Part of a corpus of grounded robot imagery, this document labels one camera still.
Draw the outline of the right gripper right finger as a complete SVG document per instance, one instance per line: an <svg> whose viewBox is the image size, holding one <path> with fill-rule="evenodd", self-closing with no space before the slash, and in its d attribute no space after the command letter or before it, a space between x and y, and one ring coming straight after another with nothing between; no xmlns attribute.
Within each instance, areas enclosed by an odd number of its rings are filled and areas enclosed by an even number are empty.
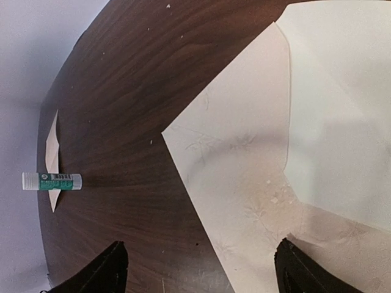
<svg viewBox="0 0 391 293"><path fill-rule="evenodd" d="M286 238L277 247L274 265L279 292L362 293L329 273Z"/></svg>

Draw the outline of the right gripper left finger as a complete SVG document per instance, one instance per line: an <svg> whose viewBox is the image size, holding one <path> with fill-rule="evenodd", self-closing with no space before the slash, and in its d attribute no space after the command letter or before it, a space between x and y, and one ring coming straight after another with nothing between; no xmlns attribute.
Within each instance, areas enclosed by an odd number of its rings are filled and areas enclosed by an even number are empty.
<svg viewBox="0 0 391 293"><path fill-rule="evenodd" d="M52 293L124 293L128 253L122 241L113 242L76 275L50 289Z"/></svg>

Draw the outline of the beige envelope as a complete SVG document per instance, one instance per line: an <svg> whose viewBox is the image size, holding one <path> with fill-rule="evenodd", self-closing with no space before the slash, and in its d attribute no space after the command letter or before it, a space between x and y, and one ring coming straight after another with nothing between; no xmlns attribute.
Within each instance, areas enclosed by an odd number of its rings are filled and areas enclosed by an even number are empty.
<svg viewBox="0 0 391 293"><path fill-rule="evenodd" d="M235 292L283 238L390 291L390 2L290 4L163 131Z"/></svg>

